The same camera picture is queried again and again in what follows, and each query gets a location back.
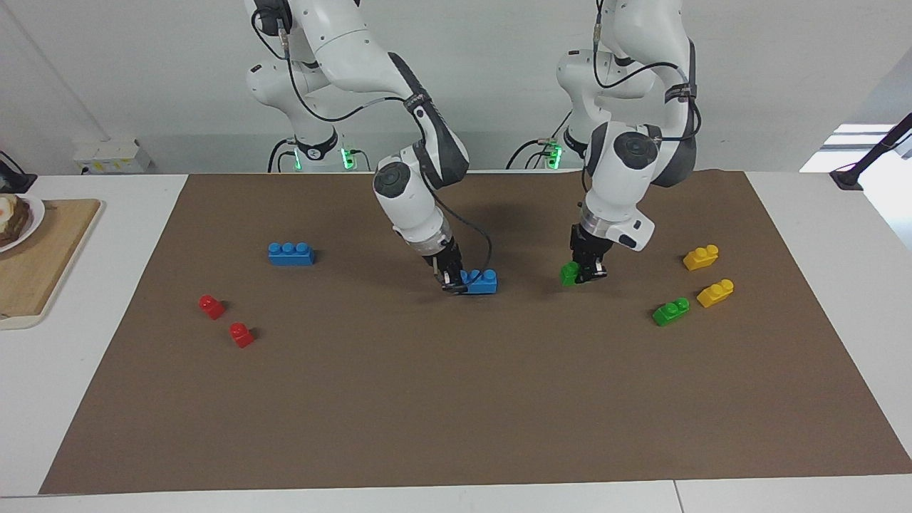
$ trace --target green indicator light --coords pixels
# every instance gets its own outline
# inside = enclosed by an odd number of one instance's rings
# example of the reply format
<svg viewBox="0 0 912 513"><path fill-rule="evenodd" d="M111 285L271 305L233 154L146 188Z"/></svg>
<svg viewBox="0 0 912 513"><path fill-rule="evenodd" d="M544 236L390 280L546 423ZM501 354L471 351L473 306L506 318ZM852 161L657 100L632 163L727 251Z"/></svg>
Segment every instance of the green indicator light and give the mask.
<svg viewBox="0 0 912 513"><path fill-rule="evenodd" d="M548 144L551 153L548 155L548 168L558 169L561 166L561 157L564 156L564 148L561 148L556 142Z"/></svg>
<svg viewBox="0 0 912 513"><path fill-rule="evenodd" d="M355 159L349 150L342 148L342 164L345 165L346 171L355 169Z"/></svg>

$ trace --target green lego brick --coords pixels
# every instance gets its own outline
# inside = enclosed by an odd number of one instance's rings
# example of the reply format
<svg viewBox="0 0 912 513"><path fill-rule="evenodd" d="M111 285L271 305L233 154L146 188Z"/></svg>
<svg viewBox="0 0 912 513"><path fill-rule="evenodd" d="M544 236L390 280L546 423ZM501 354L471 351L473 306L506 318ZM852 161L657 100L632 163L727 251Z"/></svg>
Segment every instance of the green lego brick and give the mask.
<svg viewBox="0 0 912 513"><path fill-rule="evenodd" d="M652 314L652 319L654 319L659 326L668 326L672 322L684 317L684 314L689 311L690 302L685 298L679 298L677 301L656 310L656 313Z"/></svg>
<svg viewBox="0 0 912 513"><path fill-rule="evenodd" d="M576 262L570 262L561 267L561 283L564 284L564 287L576 285L577 277L579 277L579 264Z"/></svg>

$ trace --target white robot link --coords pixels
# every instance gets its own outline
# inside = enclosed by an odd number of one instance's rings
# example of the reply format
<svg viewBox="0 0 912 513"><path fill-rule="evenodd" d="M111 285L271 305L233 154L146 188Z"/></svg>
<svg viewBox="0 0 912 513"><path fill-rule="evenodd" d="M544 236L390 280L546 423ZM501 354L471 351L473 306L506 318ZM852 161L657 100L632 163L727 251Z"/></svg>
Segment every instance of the white robot link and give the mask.
<svg viewBox="0 0 912 513"><path fill-rule="evenodd" d="M702 123L696 52L681 21L681 0L600 0L597 7L593 49L569 52L557 68L573 103L564 140L592 177L570 235L576 283L607 276L602 260L615 243L646 247L655 224L637 204L651 183L670 187L693 173ZM609 51L599 51L599 43ZM656 76L666 90L662 126L611 120L599 106L604 98L645 97Z"/></svg>
<svg viewBox="0 0 912 513"><path fill-rule="evenodd" d="M326 75L319 68L310 69L304 63L293 61L292 70L295 73L295 83L305 101L312 102L304 91L322 89L329 85ZM337 153L341 149L344 135L332 123L311 116L301 105L285 65L261 62L250 68L247 72L247 87L257 101L282 111L291 121L296 154L305 173L345 171L342 157ZM311 109L316 108L314 103L310 106Z"/></svg>
<svg viewBox="0 0 912 513"><path fill-rule="evenodd" d="M288 68L286 79L294 96L285 86L278 85L270 71L272 67L254 67L248 81L252 87L257 86L257 92L272 91L264 94L263 103L288 115L299 139L298 131L307 131L308 140L333 141L331 136L323 139L322 135L311 135L311 131L335 133L328 123L354 113L329 119L305 104L310 101L305 95L326 85L353 92L388 92L395 96L386 99L403 103L419 125L421 139L380 161L374 176L374 193L393 229L434 268L442 288L465 292L459 245L431 187L440 189L461 181L469 169L468 153L405 61L378 44L361 16L360 0L244 1L254 28L268 36L281 37ZM261 73L269 75L262 80L251 78ZM265 84L275 87L270 89ZM305 120L302 108L325 124Z"/></svg>

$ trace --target wooden cutting board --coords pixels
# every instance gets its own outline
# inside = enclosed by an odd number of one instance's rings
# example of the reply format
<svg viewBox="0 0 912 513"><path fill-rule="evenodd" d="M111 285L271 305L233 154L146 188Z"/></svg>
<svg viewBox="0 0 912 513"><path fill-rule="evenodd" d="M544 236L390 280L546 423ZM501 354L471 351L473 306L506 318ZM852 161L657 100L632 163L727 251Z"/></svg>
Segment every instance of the wooden cutting board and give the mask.
<svg viewBox="0 0 912 513"><path fill-rule="evenodd" d="M88 232L101 201L45 201L41 226L0 253L0 330L31 328L44 318Z"/></svg>

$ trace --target toy block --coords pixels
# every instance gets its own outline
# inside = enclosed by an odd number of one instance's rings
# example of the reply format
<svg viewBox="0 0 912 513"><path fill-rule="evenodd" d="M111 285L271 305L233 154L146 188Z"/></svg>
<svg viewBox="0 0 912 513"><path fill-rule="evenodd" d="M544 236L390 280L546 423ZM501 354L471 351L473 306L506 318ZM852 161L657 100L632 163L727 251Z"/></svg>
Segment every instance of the toy block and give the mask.
<svg viewBox="0 0 912 513"><path fill-rule="evenodd" d="M659 326L668 326L672 322L684 317L684 314L689 311L690 302L685 298L679 298L675 302L669 303L656 310L656 313L652 314L652 319L654 319Z"/></svg>
<svg viewBox="0 0 912 513"><path fill-rule="evenodd" d="M469 283L474 280L475 277L479 275L481 271L478 269L473 269L471 273L462 271L462 283ZM488 269L484 271L482 277L478 278L475 283L469 285L469 290L466 294L470 296L481 295L481 294L496 294L497 293L497 272L494 269Z"/></svg>
<svg viewBox="0 0 912 513"><path fill-rule="evenodd" d="M279 267L313 266L314 250L303 242L297 245L273 242L269 245L269 261Z"/></svg>
<svg viewBox="0 0 912 513"><path fill-rule="evenodd" d="M719 259L719 248L710 244L706 247L698 247L684 257L684 265L688 271L703 269L716 263Z"/></svg>
<svg viewBox="0 0 912 513"><path fill-rule="evenodd" d="M697 296L697 301L703 305L703 308L718 305L727 299L735 291L735 284L730 279L723 279L719 283L704 289Z"/></svg>
<svg viewBox="0 0 912 513"><path fill-rule="evenodd" d="M566 266L561 267L561 283L564 284L564 287L572 287L576 285L576 279L579 277L579 264L576 262L570 262Z"/></svg>
<svg viewBox="0 0 912 513"><path fill-rule="evenodd" d="M203 296L200 298L200 309L209 316L209 319L216 320L225 312L225 307L212 296Z"/></svg>
<svg viewBox="0 0 912 513"><path fill-rule="evenodd" d="M254 335L247 329L242 322L235 322L231 325L231 338L237 347L243 349L254 343Z"/></svg>

